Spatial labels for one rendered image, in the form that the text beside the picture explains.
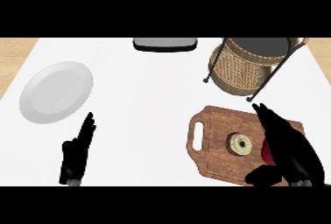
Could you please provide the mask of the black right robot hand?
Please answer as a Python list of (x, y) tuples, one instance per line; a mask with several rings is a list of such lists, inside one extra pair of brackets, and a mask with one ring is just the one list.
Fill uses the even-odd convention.
[(261, 103), (252, 104), (252, 109), (262, 125), (273, 165), (255, 168), (245, 182), (271, 186), (285, 179), (289, 186), (323, 186), (324, 170), (305, 136)]

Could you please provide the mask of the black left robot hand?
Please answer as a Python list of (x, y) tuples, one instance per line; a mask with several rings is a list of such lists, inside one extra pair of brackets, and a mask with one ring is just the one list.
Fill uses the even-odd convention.
[(88, 146), (92, 139), (95, 124), (92, 113), (87, 113), (87, 117), (81, 124), (76, 137), (61, 143), (61, 165), (58, 173), (58, 184), (67, 186), (79, 186), (81, 179), (87, 168)]

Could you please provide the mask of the brown wooden cutting board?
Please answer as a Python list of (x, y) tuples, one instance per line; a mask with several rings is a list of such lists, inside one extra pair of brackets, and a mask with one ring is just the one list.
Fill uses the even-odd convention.
[[(194, 123), (202, 123), (200, 150), (191, 147)], [(230, 134), (243, 134), (252, 143), (251, 152), (234, 156), (225, 148)], [(245, 175), (264, 164), (262, 126), (255, 114), (206, 106), (190, 118), (186, 149), (203, 177), (246, 186)]]

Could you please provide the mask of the wicker tiered basket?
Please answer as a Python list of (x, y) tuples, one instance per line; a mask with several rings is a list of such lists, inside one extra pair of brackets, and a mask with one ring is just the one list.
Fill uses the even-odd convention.
[(308, 38), (222, 38), (215, 46), (203, 82), (249, 102)]

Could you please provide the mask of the red object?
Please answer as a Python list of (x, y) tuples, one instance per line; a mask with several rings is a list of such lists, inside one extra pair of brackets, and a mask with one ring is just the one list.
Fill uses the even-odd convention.
[(274, 165), (274, 160), (273, 160), (267, 141), (262, 141), (261, 157), (262, 157), (262, 161), (267, 165)]

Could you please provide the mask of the white oval plate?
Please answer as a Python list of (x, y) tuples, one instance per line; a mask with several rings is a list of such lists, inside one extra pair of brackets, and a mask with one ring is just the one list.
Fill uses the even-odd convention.
[(85, 103), (91, 88), (88, 67), (75, 61), (57, 62), (24, 84), (19, 96), (22, 117), (35, 124), (66, 119)]

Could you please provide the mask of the grey and black appliance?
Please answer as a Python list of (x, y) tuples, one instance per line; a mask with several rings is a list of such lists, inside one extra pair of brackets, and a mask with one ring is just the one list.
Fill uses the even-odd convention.
[(137, 51), (155, 53), (187, 52), (196, 48), (196, 38), (134, 38), (132, 47)]

